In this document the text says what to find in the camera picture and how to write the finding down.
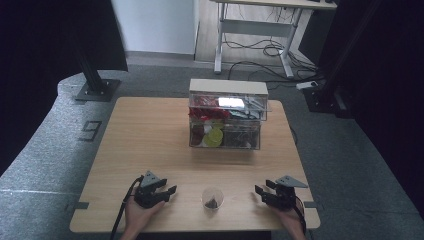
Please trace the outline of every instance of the box lid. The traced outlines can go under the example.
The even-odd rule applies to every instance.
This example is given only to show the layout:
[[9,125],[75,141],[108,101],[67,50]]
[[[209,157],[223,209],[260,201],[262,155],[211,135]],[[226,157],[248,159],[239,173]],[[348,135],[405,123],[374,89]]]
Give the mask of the box lid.
[[191,79],[190,92],[192,91],[268,95],[268,89],[263,82],[218,79]]

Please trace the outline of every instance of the dark background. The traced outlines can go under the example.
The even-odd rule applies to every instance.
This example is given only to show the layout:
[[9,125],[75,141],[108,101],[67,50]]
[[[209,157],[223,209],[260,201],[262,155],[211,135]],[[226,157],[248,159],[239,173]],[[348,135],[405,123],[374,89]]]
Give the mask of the dark background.
[[127,71],[110,1],[0,1],[1,174],[50,111],[59,81],[82,72],[70,32],[95,69]]
[[[350,114],[423,217],[423,2],[337,2],[335,14],[312,15],[300,50],[349,94]],[[357,34],[365,13],[378,2],[363,31]],[[316,26],[328,25],[331,20],[328,36],[327,32],[318,34]],[[353,48],[343,61],[341,55],[349,42]],[[341,68],[335,70],[338,63]]]

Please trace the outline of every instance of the white wall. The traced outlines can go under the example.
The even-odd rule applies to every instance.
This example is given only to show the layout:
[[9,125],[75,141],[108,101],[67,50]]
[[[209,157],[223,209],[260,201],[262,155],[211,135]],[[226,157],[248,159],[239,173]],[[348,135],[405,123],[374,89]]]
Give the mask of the white wall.
[[112,0],[125,51],[194,54],[198,0]]

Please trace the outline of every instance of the desk leg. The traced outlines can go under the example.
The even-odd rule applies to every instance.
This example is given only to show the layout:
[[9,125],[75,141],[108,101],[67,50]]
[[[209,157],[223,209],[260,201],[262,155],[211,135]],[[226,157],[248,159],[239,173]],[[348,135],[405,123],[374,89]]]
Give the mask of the desk leg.
[[218,24],[218,46],[215,50],[215,74],[221,74],[221,62],[222,62],[222,24],[225,20],[225,3],[221,3],[221,13],[219,16]]
[[296,15],[294,17],[294,22],[292,23],[292,27],[290,29],[289,36],[287,37],[287,44],[286,44],[284,50],[279,51],[280,59],[281,59],[281,62],[283,63],[283,67],[284,67],[284,70],[286,71],[286,75],[287,75],[288,78],[294,77],[293,71],[291,70],[289,59],[288,59],[287,55],[290,51],[290,46],[291,46],[291,43],[293,42],[294,34],[296,33],[296,29],[297,29],[297,26],[299,24],[299,19],[300,19],[301,15],[302,15],[302,9],[297,8],[296,9]]

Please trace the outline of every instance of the power strip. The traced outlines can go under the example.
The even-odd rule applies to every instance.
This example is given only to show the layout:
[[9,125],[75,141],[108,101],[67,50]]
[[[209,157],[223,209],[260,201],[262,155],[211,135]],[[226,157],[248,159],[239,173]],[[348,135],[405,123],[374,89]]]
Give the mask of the power strip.
[[315,82],[315,81],[305,82],[305,83],[298,83],[298,84],[296,84],[296,89],[300,91],[300,90],[302,90],[304,88],[311,88],[311,87],[316,87],[316,86],[318,86],[318,83]]

